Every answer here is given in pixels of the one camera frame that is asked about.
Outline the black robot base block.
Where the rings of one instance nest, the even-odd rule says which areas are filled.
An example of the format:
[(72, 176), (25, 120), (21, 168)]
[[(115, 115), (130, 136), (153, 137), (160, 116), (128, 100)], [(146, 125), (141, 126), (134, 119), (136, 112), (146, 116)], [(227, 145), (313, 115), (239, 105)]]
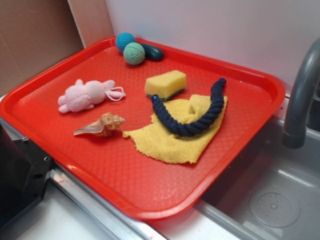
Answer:
[(0, 231), (43, 199), (52, 157), (32, 140), (13, 140), (0, 127)]

